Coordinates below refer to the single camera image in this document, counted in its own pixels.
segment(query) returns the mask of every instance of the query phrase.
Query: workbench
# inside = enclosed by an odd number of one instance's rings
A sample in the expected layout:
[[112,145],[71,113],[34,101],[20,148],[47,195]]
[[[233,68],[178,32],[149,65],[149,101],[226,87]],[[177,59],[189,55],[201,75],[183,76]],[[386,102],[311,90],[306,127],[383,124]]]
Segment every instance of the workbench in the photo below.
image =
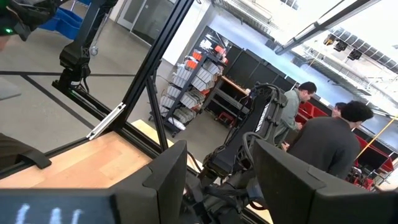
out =
[[[132,125],[159,143],[157,131],[143,120],[135,121]],[[169,140],[167,142],[169,146],[173,144]],[[50,160],[52,165],[48,168],[40,170],[32,166],[1,179],[0,188],[104,189],[135,173],[151,158],[115,132],[110,132]],[[187,162],[189,167],[198,172],[191,157],[188,156]],[[249,209],[272,223],[267,210]]]
[[[235,84],[232,80],[230,80],[229,78],[222,76],[218,81],[217,84],[215,85],[215,87],[210,91],[209,95],[206,97],[205,102],[203,102],[202,105],[202,109],[206,109],[209,105],[210,102],[214,102],[216,103],[218,106],[222,107],[223,110],[227,111],[229,114],[231,114],[232,116],[241,119],[240,117],[238,117],[238,115],[236,113],[234,113],[233,111],[231,111],[229,108],[226,107],[226,105],[222,104],[222,102],[219,102],[218,100],[215,99],[215,96],[218,95],[220,96],[222,99],[224,99],[225,101],[227,101],[230,105],[234,106],[235,108],[237,108],[238,110],[240,110],[242,108],[242,104],[238,101],[235,100],[232,96],[229,96],[227,93],[225,93],[223,90],[221,90],[221,86],[227,83],[229,85],[231,85],[234,89],[236,89],[237,91],[239,91],[240,93],[242,93],[244,96],[248,96],[249,93],[244,90],[242,87],[240,87],[239,85]],[[247,114],[249,112],[249,109],[247,107],[244,107],[242,109],[242,113],[243,114]]]

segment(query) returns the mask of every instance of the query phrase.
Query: door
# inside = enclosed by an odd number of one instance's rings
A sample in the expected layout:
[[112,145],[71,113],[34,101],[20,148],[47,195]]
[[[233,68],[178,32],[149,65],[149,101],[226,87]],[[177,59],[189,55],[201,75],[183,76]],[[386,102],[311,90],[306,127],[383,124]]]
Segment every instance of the door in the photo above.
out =
[[146,1],[147,0],[127,0],[120,12],[118,24],[131,30]]
[[146,0],[131,32],[152,45],[174,7],[173,0]]

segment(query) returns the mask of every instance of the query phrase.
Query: dark gray shirt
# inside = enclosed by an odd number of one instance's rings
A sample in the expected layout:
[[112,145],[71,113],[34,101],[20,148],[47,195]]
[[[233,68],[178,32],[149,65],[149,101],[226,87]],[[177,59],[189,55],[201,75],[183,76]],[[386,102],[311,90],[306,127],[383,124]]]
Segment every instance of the dark gray shirt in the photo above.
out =
[[288,153],[339,178],[346,178],[361,146],[348,123],[341,118],[308,120]]

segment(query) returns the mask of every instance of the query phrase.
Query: yellow pole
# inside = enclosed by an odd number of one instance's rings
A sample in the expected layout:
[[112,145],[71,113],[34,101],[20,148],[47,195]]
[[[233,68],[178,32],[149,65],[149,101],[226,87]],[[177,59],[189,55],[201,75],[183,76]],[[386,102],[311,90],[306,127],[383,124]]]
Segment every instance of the yellow pole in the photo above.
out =
[[358,154],[356,158],[358,158],[374,142],[374,140],[376,140],[380,136],[380,134],[383,133],[383,131],[385,131],[388,126],[390,126],[390,124],[392,124],[392,122],[394,122],[397,118],[398,114],[394,118],[392,118],[390,122],[388,122],[388,124],[385,125],[385,127],[380,132],[378,132],[378,134],[362,149],[362,151]]

